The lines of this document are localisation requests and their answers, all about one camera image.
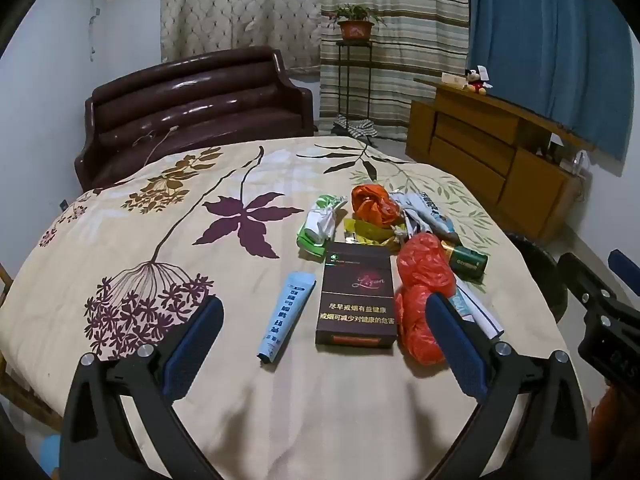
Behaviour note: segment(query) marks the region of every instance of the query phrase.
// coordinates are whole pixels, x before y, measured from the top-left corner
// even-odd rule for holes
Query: striped curtain
[[[442,72],[463,75],[468,51],[468,0],[321,0],[320,131],[328,134],[338,113],[338,47],[340,28],[329,15],[345,4],[376,10],[385,25],[373,27],[370,119],[380,137],[405,140],[414,99],[433,98],[435,88],[415,77],[438,81]],[[342,61],[346,48],[342,49]],[[367,116],[369,51],[351,47],[350,119]],[[346,92],[342,69],[342,95]],[[342,98],[342,113],[345,99]]]

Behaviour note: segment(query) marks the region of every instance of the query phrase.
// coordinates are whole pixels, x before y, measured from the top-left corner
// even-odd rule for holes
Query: flower pot
[[[371,37],[373,23],[366,20],[346,20],[339,25],[343,40],[368,40]]]

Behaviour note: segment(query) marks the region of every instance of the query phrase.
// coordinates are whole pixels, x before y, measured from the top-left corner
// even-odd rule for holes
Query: floral bedspread
[[[475,400],[448,368],[420,367],[397,345],[316,347],[322,263],[296,246],[319,194],[349,195],[372,181],[424,190],[466,246],[489,254],[476,290],[504,325],[503,339],[535,356],[566,349],[520,253],[459,180],[354,139],[314,137],[171,155],[82,195],[22,266],[0,310],[2,354],[63,413],[83,353],[128,355],[215,294],[224,326],[174,408],[226,478],[424,477]],[[336,239],[344,240],[341,226]],[[261,367],[258,344],[292,270],[315,273],[318,284],[280,361]],[[130,423],[163,472],[135,413]],[[502,458],[497,452],[492,463]]]

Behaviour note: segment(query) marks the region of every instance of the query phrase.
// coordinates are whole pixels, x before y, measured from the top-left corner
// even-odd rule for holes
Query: patterned curtain
[[[435,88],[415,77],[438,81],[442,72],[463,75],[468,51],[468,0],[322,0],[320,131],[327,134],[338,111],[340,28],[328,26],[329,14],[345,4],[377,10],[386,25],[374,25],[370,118],[380,137],[406,139],[414,99],[433,98]],[[342,61],[346,48],[342,50]],[[350,118],[367,115],[366,48],[351,48]],[[342,113],[345,113],[342,70]]]
[[[162,60],[262,44],[288,70],[317,72],[319,0],[161,0]]]

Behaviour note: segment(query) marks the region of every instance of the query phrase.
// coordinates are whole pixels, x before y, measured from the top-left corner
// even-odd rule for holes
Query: cigarette pack
[[[324,259],[316,344],[389,348],[396,335],[389,250],[331,242]]]

